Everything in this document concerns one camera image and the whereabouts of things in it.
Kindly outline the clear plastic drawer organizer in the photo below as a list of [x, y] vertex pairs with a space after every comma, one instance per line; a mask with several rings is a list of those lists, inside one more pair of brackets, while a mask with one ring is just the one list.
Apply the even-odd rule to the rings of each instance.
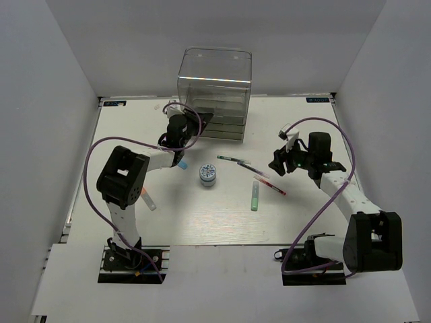
[[179, 100], [213, 117], [203, 136], [242, 142], [252, 88], [252, 54], [237, 48], [192, 46], [177, 77]]

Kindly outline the blue white round tape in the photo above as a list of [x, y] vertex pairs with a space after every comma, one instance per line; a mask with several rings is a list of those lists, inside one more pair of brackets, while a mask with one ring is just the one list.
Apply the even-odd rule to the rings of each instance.
[[199, 168], [200, 183], [204, 187], [212, 187], [216, 183], [217, 171], [213, 164], [204, 164]]

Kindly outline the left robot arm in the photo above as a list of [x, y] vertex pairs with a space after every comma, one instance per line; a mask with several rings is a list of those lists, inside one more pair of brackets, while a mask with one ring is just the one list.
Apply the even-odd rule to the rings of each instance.
[[183, 158], [184, 148], [192, 137], [199, 136], [212, 120], [212, 113], [186, 110], [168, 119], [167, 130], [155, 149], [135, 153], [116, 146], [98, 177], [96, 188], [106, 202], [111, 222], [116, 227], [109, 248], [119, 254], [127, 268], [141, 264], [141, 237], [137, 231], [135, 203], [141, 196], [145, 176], [160, 168], [176, 166]]

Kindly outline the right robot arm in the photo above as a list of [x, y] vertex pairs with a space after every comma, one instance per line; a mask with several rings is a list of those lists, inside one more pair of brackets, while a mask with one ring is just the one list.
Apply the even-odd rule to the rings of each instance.
[[301, 147], [297, 129], [280, 133], [279, 137], [286, 144], [274, 152], [269, 167], [280, 176], [306, 170], [348, 220], [343, 237], [311, 235], [304, 243], [302, 255], [289, 249], [284, 258], [288, 274], [308, 268], [319, 270], [329, 262], [342, 263], [351, 273], [398, 271], [403, 264], [401, 218], [372, 203], [349, 179], [343, 164], [333, 161], [330, 134], [310, 133], [306, 148]]

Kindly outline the red pen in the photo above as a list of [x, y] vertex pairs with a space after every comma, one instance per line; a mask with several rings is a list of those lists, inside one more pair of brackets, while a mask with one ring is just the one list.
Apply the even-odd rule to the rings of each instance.
[[255, 176], [254, 178], [256, 180], [258, 180], [259, 182], [261, 182], [262, 184], [266, 185], [267, 187], [269, 187], [269, 188], [273, 189], [274, 191], [280, 193], [281, 195], [286, 196], [287, 193], [284, 190], [276, 187], [275, 185], [273, 185], [272, 183], [266, 181], [265, 179], [260, 178], [258, 176]]

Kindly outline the blue pen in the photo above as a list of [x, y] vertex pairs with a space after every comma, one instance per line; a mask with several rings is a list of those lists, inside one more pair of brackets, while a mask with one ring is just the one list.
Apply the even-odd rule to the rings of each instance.
[[265, 172], [262, 172], [262, 171], [260, 171], [260, 170], [258, 170], [258, 169], [256, 169], [256, 168], [254, 168], [254, 167], [252, 167], [252, 166], [250, 166], [250, 165], [248, 165], [248, 164], [245, 164], [245, 163], [243, 163], [243, 162], [241, 162], [241, 161], [238, 161], [238, 162], [237, 162], [237, 164], [238, 164], [239, 166], [243, 167], [243, 168], [246, 168], [246, 169], [248, 169], [248, 170], [252, 171], [254, 174], [257, 174], [257, 175], [259, 175], [259, 176], [261, 176], [261, 177], [264, 177], [264, 178], [266, 178], [266, 179], [269, 179], [269, 178], [270, 178], [270, 175], [269, 175], [269, 174], [266, 174]]

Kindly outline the green highlighter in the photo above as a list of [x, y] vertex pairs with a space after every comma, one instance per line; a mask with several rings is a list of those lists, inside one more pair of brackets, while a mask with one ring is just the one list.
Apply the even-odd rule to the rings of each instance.
[[254, 181], [251, 195], [251, 211], [257, 211], [259, 207], [259, 182]]

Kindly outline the green pen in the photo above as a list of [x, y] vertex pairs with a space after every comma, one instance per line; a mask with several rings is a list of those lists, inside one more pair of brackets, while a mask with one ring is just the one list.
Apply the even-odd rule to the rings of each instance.
[[225, 160], [225, 161], [229, 161], [229, 162], [236, 162], [236, 163], [240, 163], [240, 164], [251, 165], [251, 161], [245, 160], [245, 159], [238, 159], [238, 158], [235, 158], [235, 157], [228, 157], [228, 156], [223, 156], [223, 155], [217, 155], [217, 159], [221, 159], [221, 160]]

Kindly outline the blue highlighter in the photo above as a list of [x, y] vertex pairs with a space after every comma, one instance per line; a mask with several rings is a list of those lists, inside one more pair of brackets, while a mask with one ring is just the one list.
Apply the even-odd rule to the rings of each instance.
[[180, 168], [181, 168], [181, 169], [183, 169], [183, 170], [185, 170], [185, 169], [187, 169], [187, 168], [188, 168], [187, 163], [186, 163], [186, 162], [184, 162], [184, 161], [179, 161], [179, 162], [178, 162], [178, 164], [177, 164], [177, 166], [178, 166], [178, 167], [180, 167]]

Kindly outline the orange highlighter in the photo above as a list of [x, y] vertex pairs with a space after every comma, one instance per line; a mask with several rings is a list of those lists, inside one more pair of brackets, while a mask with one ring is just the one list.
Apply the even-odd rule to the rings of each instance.
[[145, 188], [142, 188], [141, 198], [147, 205], [150, 211], [155, 211], [157, 206]]

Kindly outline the left blue corner label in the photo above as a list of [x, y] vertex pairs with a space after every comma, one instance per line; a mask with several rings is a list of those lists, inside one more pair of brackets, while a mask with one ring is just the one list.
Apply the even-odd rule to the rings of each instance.
[[126, 106], [126, 104], [127, 102], [125, 100], [103, 102], [103, 106], [108, 106], [108, 107]]

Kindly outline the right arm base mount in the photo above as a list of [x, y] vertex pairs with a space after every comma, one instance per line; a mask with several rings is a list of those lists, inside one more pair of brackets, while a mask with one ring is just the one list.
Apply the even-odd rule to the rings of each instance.
[[299, 271], [324, 264], [325, 267], [294, 275], [282, 275], [282, 285], [285, 287], [345, 285], [346, 278], [342, 263], [327, 266], [329, 262], [330, 260], [326, 258], [307, 256], [303, 246], [295, 247], [286, 263], [285, 271]]

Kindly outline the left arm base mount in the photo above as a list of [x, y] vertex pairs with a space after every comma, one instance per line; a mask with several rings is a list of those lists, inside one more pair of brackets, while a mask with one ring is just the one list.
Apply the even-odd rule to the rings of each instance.
[[[168, 273], [170, 247], [148, 246], [143, 251], [152, 259], [164, 279]], [[129, 261], [105, 246], [98, 273], [98, 283], [154, 285], [162, 284], [162, 281], [146, 257], [139, 255], [137, 260]]]

